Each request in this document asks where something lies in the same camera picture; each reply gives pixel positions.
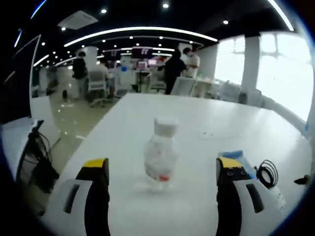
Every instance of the person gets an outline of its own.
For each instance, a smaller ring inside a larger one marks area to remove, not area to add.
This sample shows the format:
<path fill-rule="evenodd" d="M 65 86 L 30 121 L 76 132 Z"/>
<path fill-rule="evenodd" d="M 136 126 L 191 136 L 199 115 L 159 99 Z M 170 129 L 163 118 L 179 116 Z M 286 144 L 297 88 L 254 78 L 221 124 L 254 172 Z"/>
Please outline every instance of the person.
<path fill-rule="evenodd" d="M 173 56 L 165 63 L 164 79 L 166 83 L 165 94 L 171 94 L 177 77 L 186 69 L 185 63 L 181 60 L 181 51 L 175 50 Z"/>
<path fill-rule="evenodd" d="M 183 54 L 188 57 L 186 62 L 187 71 L 186 76 L 195 78 L 197 76 L 198 68 L 200 65 L 200 57 L 194 53 L 190 48 L 185 48 Z"/>
<path fill-rule="evenodd" d="M 98 68 L 100 71 L 102 71 L 103 75 L 105 76 L 105 81 L 107 81 L 109 86 L 109 96 L 113 98 L 115 96 L 115 84 L 114 84 L 114 78 L 109 73 L 108 70 L 108 63 L 106 59 L 102 58 L 100 60 L 100 64 L 98 65 Z"/>
<path fill-rule="evenodd" d="M 79 88 L 79 98 L 84 99 L 86 95 L 86 80 L 88 77 L 88 70 L 85 65 L 85 52 L 79 52 L 77 58 L 73 61 L 73 77 L 76 79 Z"/>

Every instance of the water bottle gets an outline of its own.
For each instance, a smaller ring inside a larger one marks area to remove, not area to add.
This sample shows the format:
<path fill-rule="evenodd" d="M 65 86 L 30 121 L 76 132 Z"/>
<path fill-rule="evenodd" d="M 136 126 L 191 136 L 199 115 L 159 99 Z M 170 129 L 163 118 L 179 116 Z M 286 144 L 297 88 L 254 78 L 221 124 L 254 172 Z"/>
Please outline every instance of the water bottle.
<path fill-rule="evenodd" d="M 174 137 L 177 126 L 176 118 L 155 118 L 154 135 L 144 146 L 145 173 L 158 189 L 169 185 L 179 157 Z"/>

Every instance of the computer monitor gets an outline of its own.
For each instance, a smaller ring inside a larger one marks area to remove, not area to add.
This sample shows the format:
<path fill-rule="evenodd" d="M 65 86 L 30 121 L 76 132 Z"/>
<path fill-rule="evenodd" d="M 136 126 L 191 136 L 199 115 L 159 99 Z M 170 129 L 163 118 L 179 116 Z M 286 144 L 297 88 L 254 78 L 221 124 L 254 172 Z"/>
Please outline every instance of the computer monitor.
<path fill-rule="evenodd" d="M 157 60 L 150 59 L 150 60 L 148 60 L 148 64 L 149 65 L 157 65 Z"/>
<path fill-rule="evenodd" d="M 147 68 L 147 62 L 146 61 L 139 61 L 137 63 L 137 69 L 145 69 Z"/>

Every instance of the window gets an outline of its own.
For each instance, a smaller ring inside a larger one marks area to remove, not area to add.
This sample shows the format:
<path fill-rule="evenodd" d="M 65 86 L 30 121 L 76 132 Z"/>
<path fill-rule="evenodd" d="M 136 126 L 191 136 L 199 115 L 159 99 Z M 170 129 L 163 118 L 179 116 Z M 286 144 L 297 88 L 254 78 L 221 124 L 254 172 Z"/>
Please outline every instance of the window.
<path fill-rule="evenodd" d="M 313 75 L 305 39 L 293 33 L 261 35 L 257 89 L 304 121 L 312 104 Z"/>
<path fill-rule="evenodd" d="M 242 83 L 245 62 L 245 37 L 240 36 L 224 40 L 218 45 L 215 78 Z"/>

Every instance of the blue package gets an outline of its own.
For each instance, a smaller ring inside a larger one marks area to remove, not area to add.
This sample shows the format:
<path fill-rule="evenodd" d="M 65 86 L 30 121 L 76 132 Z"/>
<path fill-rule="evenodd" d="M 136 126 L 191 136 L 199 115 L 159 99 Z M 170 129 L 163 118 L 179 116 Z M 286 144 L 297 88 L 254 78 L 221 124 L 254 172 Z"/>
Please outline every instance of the blue package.
<path fill-rule="evenodd" d="M 242 150 L 219 152 L 219 156 L 237 160 L 243 165 L 244 170 L 250 175 L 252 179 L 256 178 L 256 170 L 249 164 L 248 160 L 243 155 Z"/>

